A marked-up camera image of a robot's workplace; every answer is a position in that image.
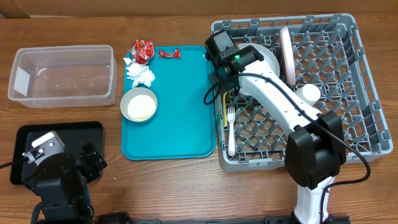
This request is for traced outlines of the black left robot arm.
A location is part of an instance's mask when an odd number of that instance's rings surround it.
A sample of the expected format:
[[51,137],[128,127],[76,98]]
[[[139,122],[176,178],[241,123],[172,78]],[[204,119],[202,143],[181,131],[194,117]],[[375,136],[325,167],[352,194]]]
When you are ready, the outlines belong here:
[[83,141],[76,157],[50,131],[34,140],[23,157],[33,173],[22,182],[41,198],[31,223],[91,223],[95,212],[88,184],[107,166],[92,143]]

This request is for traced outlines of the white round plate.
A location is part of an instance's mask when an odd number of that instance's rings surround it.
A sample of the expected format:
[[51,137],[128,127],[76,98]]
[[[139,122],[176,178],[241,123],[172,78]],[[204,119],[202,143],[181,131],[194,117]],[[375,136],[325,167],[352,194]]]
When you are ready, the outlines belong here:
[[[277,60],[276,56],[269,50],[267,49],[265,46],[263,45],[259,45],[259,44],[254,44],[254,43],[242,43],[242,44],[238,44],[239,49],[243,49],[247,46],[252,46],[254,47],[263,57],[265,62],[267,62],[268,66],[270,67],[269,70],[272,70],[274,72],[274,74],[279,77],[280,75],[280,65],[279,65],[279,61]],[[258,71],[259,68],[254,68],[253,66],[249,66],[249,70],[247,70],[247,66],[245,66],[245,70],[243,71],[243,73],[255,73],[255,71]],[[239,94],[241,95],[246,95],[246,96],[251,96],[248,92],[244,91],[244,89],[240,88],[239,89]],[[279,99],[276,96],[273,96],[271,94],[268,94],[270,99],[276,100]]]

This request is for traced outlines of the pink round plate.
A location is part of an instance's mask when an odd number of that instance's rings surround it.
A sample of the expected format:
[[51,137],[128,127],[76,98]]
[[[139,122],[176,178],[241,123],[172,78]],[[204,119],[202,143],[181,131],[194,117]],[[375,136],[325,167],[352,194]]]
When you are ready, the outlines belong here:
[[281,28],[280,32],[281,54],[284,63],[284,71],[286,75],[286,82],[289,85],[295,85],[295,66],[294,66],[294,53],[292,50],[292,43],[288,27]]

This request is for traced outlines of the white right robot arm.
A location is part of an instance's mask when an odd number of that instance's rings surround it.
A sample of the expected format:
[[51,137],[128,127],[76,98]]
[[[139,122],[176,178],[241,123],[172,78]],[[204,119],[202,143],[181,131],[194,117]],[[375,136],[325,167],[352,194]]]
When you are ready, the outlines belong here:
[[330,220],[330,185],[346,162],[343,127],[334,112],[322,114],[297,96],[271,69],[254,46],[211,47],[205,57],[214,68],[218,93],[238,87],[253,96],[287,135],[284,164],[298,185],[292,221],[325,223]]

